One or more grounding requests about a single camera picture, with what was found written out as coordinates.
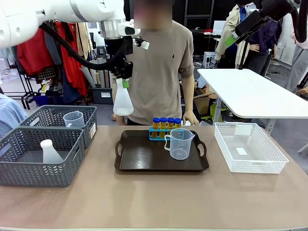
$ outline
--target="wooden table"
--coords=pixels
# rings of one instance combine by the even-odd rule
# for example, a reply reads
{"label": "wooden table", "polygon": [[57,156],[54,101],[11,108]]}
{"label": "wooden table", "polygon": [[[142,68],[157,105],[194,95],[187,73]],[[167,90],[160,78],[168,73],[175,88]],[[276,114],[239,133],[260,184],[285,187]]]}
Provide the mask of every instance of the wooden table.
{"label": "wooden table", "polygon": [[0,226],[11,228],[289,229],[308,227],[308,176],[290,163],[280,175],[230,173],[213,127],[191,127],[207,146],[203,173],[121,173],[122,131],[99,127],[68,188],[0,187]]}

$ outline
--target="test tube rack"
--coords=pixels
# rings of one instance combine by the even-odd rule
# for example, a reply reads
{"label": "test tube rack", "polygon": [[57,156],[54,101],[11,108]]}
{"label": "test tube rack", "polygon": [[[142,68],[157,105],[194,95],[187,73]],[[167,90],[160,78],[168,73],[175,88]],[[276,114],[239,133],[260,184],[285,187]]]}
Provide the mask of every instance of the test tube rack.
{"label": "test tube rack", "polygon": [[[164,132],[165,135],[167,135],[167,132],[170,133],[172,130],[169,130],[167,127],[166,127],[166,129],[161,129],[161,128],[159,128],[159,129],[157,129],[157,130],[153,129],[153,127],[150,127],[150,129],[149,129],[149,139],[152,140],[152,141],[165,141],[165,136],[164,136],[163,139],[159,137],[160,132]],[[152,132],[157,132],[157,137],[156,137],[156,138],[153,138],[153,137],[152,137]]]}

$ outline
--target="white plastic basket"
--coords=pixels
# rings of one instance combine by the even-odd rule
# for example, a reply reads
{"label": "white plastic basket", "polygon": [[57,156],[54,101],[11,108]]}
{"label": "white plastic basket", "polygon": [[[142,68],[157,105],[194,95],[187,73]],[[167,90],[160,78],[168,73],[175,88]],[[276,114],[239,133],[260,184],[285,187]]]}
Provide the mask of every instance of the white plastic basket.
{"label": "white plastic basket", "polygon": [[215,138],[231,172],[279,174],[289,162],[257,124],[215,123]]}

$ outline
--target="green tag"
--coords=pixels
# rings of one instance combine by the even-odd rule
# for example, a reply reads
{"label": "green tag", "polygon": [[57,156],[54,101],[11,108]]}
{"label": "green tag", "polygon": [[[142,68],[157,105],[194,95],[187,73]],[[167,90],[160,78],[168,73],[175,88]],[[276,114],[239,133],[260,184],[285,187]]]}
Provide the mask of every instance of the green tag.
{"label": "green tag", "polygon": [[233,43],[235,43],[237,41],[237,39],[233,38],[233,36],[231,35],[229,38],[226,39],[225,44],[230,47]]}
{"label": "green tag", "polygon": [[128,82],[128,80],[123,79],[123,80],[122,80],[122,83],[123,83],[123,88],[129,88],[129,82]]}

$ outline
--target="basket label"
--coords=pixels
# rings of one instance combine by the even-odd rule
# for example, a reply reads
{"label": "basket label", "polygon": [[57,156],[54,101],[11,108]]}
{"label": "basket label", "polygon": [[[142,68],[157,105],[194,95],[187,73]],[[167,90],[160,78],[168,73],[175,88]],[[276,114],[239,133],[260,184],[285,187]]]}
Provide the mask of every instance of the basket label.
{"label": "basket label", "polygon": [[240,155],[248,155],[244,148],[236,148],[236,150]]}
{"label": "basket label", "polygon": [[102,92],[101,95],[102,95],[102,98],[111,98],[111,95],[109,92]]}
{"label": "basket label", "polygon": [[94,123],[90,129],[90,132],[89,132],[89,135],[90,135],[90,138],[92,140],[93,136],[95,135],[96,133],[96,123]]}
{"label": "basket label", "polygon": [[236,125],[234,135],[235,136],[250,136],[253,125]]}

